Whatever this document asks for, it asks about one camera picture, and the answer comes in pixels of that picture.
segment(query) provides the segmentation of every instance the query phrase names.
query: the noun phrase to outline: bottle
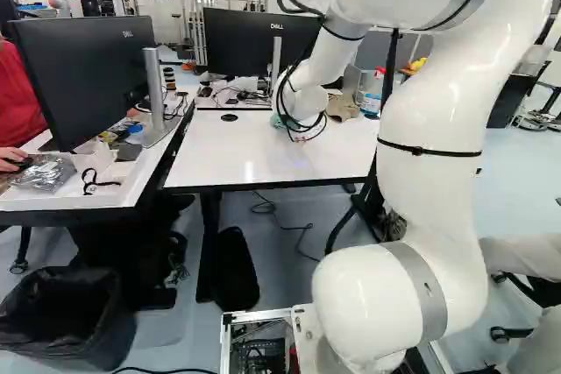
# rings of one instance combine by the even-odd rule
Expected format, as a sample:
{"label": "bottle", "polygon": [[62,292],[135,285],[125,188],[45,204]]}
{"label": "bottle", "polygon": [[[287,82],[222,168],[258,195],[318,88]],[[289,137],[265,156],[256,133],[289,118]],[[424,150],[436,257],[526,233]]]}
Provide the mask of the bottle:
{"label": "bottle", "polygon": [[386,69],[384,67],[376,67],[374,71],[374,81],[369,89],[370,92],[364,96],[362,105],[360,106],[360,111],[362,111],[365,116],[379,116],[385,74]]}

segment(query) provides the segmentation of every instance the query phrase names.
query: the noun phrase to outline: plastic bag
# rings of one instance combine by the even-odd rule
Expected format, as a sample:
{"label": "plastic bag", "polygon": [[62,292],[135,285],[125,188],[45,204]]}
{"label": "plastic bag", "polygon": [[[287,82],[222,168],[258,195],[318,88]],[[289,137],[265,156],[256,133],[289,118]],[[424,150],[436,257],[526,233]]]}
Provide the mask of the plastic bag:
{"label": "plastic bag", "polygon": [[54,193],[75,173],[71,159],[51,154],[34,155],[33,164],[14,177],[10,185]]}
{"label": "plastic bag", "polygon": [[120,278],[110,269],[45,267],[0,304],[0,349],[55,368],[114,370],[135,333]]}

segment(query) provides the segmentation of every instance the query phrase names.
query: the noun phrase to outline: desk surface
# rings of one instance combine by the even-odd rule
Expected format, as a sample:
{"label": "desk surface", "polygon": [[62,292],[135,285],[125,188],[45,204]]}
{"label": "desk surface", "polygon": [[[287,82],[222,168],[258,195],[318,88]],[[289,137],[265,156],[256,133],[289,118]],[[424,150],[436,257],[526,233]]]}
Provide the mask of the desk surface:
{"label": "desk surface", "polygon": [[[176,73],[177,88],[179,91],[189,92],[188,103],[190,104],[195,98],[198,82],[195,83],[196,78],[191,73],[182,72],[181,67],[173,68]],[[180,100],[181,98],[175,95],[167,95],[168,112],[171,112]],[[101,181],[124,179],[124,183],[120,187],[106,187],[99,193],[84,196],[83,182],[80,174],[77,173],[54,194],[31,189],[10,188],[0,195],[0,212],[134,207],[176,130],[177,127],[153,147],[143,149],[136,161],[113,163],[102,174],[99,174],[98,178]],[[25,144],[22,149],[29,153],[37,153],[38,148],[50,138],[51,132],[44,131]]]}
{"label": "desk surface", "polygon": [[272,127],[271,111],[196,110],[166,188],[242,190],[359,182],[366,177],[380,123],[364,117],[345,123],[328,120],[325,131],[306,143],[292,143]]}

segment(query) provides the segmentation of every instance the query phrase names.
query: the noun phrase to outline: trash bin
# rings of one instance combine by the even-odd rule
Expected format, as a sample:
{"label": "trash bin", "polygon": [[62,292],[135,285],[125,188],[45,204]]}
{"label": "trash bin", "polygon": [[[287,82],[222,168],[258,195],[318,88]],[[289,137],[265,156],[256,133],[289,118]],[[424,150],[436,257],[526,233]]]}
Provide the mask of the trash bin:
{"label": "trash bin", "polygon": [[0,304],[0,349],[56,369],[114,370],[136,333],[110,269],[45,267]]}

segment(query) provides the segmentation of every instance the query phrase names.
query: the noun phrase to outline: black monitor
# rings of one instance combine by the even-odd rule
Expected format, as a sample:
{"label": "black monitor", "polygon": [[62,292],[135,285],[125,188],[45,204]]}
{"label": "black monitor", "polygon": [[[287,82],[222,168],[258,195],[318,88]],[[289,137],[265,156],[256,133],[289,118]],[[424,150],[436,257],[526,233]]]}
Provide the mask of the black monitor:
{"label": "black monitor", "polygon": [[10,24],[60,151],[71,151],[105,131],[126,115],[133,97],[147,93],[142,48],[155,46],[149,17]]}
{"label": "black monitor", "polygon": [[208,70],[229,76],[267,75],[273,38],[282,37],[280,70],[316,40],[319,18],[204,8]]}

